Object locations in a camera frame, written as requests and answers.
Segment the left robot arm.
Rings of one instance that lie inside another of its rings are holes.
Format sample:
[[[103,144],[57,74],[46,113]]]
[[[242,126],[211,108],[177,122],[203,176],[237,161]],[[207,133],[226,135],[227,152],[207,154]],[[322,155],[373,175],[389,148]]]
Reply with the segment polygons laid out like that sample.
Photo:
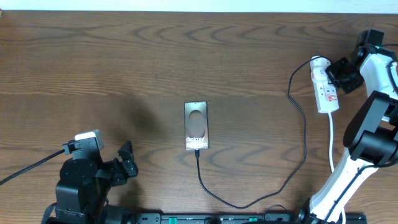
[[[60,169],[57,201],[44,211],[42,223],[135,223],[134,212],[109,204],[111,187],[138,175],[131,141],[118,150],[121,159],[104,162],[97,139],[71,140],[63,145],[66,160]]]

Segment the gold Samsung Galaxy smartphone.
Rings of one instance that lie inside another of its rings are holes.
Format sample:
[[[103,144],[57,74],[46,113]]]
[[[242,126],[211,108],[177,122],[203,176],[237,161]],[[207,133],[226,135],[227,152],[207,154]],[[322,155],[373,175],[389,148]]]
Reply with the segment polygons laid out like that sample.
[[[184,103],[185,149],[209,149],[208,110],[206,101]]]

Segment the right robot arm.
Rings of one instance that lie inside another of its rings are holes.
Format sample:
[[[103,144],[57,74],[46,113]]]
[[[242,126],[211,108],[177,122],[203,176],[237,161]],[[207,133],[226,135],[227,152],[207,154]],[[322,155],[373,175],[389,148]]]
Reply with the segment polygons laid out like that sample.
[[[397,164],[397,55],[382,43],[384,34],[359,34],[351,59],[314,56],[311,79],[319,113],[339,108],[337,90],[365,85],[367,100],[343,136],[343,155],[324,186],[299,211],[296,223],[349,223],[344,207],[362,183],[381,168]]]

